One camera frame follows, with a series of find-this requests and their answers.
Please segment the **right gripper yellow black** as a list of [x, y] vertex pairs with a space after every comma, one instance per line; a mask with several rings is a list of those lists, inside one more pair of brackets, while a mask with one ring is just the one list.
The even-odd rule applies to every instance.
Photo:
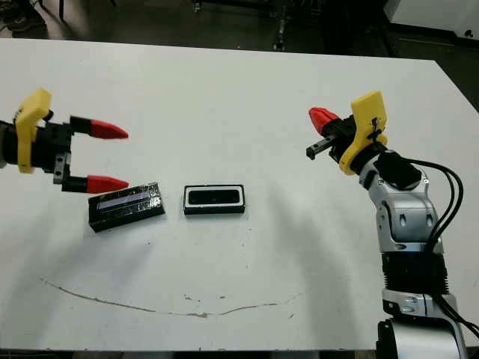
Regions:
[[360, 174], [363, 167], [386, 149], [384, 135], [387, 115], [380, 91], [372, 91], [351, 102], [352, 114], [341, 118], [327, 108], [313, 107], [308, 111], [311, 122], [323, 137], [306, 148], [313, 160], [328, 150], [346, 175]]

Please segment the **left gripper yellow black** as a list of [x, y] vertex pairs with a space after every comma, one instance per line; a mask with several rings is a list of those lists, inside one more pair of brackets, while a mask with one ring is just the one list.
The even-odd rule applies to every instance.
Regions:
[[67, 192], [101, 194], [127, 188], [128, 182], [113, 177], [70, 177], [70, 145], [73, 131], [101, 139], [126, 139], [129, 134], [112, 123], [84, 117], [71, 116], [72, 129], [67, 123], [53, 123], [51, 99], [50, 92], [38, 88], [19, 105], [14, 118], [19, 171], [32, 174], [41, 168]]

